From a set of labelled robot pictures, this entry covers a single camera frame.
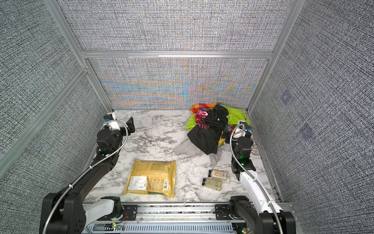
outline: aluminum frame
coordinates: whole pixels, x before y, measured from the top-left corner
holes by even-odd
[[[256,124],[253,123],[251,114],[248,114],[248,116],[249,116],[249,119],[251,120],[252,133],[253,133],[252,135],[253,135],[253,137],[256,141],[256,144],[258,146],[258,152],[260,153],[261,161],[264,165],[266,175],[269,179],[270,185],[275,187],[275,190],[276,190],[276,193],[278,194],[279,200],[284,201],[281,190],[280,190],[279,185],[278,185],[278,182],[275,179],[273,169],[270,165],[269,158],[267,157],[264,145],[262,144],[262,141],[261,141],[261,139],[260,139],[260,137],[259,137],[259,135],[256,131]]]
[[[81,67],[70,81],[60,90],[54,99],[44,108],[39,116],[30,124],[26,131],[13,143],[7,152],[0,158],[0,178],[8,171],[13,163],[18,159],[34,137],[39,133],[57,108],[73,90],[80,79],[88,72],[85,67]]]
[[[83,58],[272,58],[261,51],[81,51]]]
[[[215,205],[227,205],[228,202],[121,202],[122,205],[138,205],[136,220],[127,221],[129,224],[164,224],[164,223],[244,223],[244,220],[216,220]],[[296,233],[303,234],[300,220],[291,203],[277,203],[283,211],[289,211],[296,221]],[[108,221],[95,221],[94,224],[104,224]]]
[[[260,80],[258,81],[255,90],[253,91],[252,97],[249,101],[249,104],[247,106],[248,112],[251,112],[253,107],[255,106],[265,84],[267,79],[269,78],[269,75],[279,57],[279,54],[282,51],[282,48],[284,44],[287,41],[287,38],[289,34],[291,33],[291,29],[295,24],[295,21],[297,17],[299,16],[299,13],[305,3],[305,0],[295,0],[292,4],[292,7],[287,15],[287,19],[283,25],[282,30],[280,31],[280,34],[278,36],[277,42],[275,43],[274,50],[273,50],[273,58],[268,62],[264,69],[264,73],[262,74]]]
[[[76,56],[77,60],[79,61],[82,67],[87,67],[89,70],[87,77],[95,90],[97,96],[99,97],[101,103],[105,107],[107,112],[111,112],[113,110],[112,105],[106,95],[104,89],[100,85],[99,80],[97,79],[95,73],[93,72],[89,62],[85,60],[81,54],[81,47],[75,38],[73,31],[71,30],[68,22],[66,21],[60,6],[58,6],[56,0],[44,0],[45,5],[49,9],[50,13],[52,14],[53,18],[55,19],[58,27],[60,28],[62,34],[64,35],[66,41],[70,45],[71,50],[73,51],[74,55]]]

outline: barcode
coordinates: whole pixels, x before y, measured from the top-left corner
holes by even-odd
[[[169,181],[165,180],[164,181],[164,189],[168,189]]]

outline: blue sticker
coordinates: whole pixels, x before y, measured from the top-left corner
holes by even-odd
[[[283,92],[283,94],[282,94],[282,96],[280,98],[281,98],[282,102],[285,105],[287,105],[287,103],[289,103],[290,100],[291,100],[291,94],[289,93],[288,90],[286,90],[286,91]]]
[[[304,124],[299,132],[305,141],[308,141],[314,137],[314,132],[308,123]]]

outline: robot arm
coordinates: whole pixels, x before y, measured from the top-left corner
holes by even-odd
[[[250,160],[253,141],[252,134],[247,128],[248,125],[241,122],[230,136],[233,157],[231,167],[232,172],[247,190],[254,207],[247,197],[234,196],[229,201],[230,215],[233,219],[243,218],[253,234],[296,234],[293,215],[282,211],[258,178],[256,168]]]
[[[97,133],[98,147],[90,170],[82,174],[76,184],[57,193],[49,193],[43,199],[39,233],[81,233],[86,225],[103,216],[119,218],[122,215],[123,209],[118,197],[103,197],[96,203],[86,206],[82,204],[95,184],[116,165],[122,137],[135,132],[132,117],[126,123],[127,126],[123,127],[120,127],[115,119],[114,113],[104,116],[105,122],[108,123]]]

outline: orange cloth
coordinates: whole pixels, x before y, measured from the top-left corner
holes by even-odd
[[[205,103],[202,103],[202,104],[196,104],[196,105],[194,105],[194,106],[190,109],[190,111],[191,111],[193,114],[195,114],[195,112],[196,112],[197,110],[199,110],[199,109],[210,109],[210,108],[215,107],[216,104],[217,104],[216,102],[215,102],[215,103],[212,103],[212,104],[205,104]]]

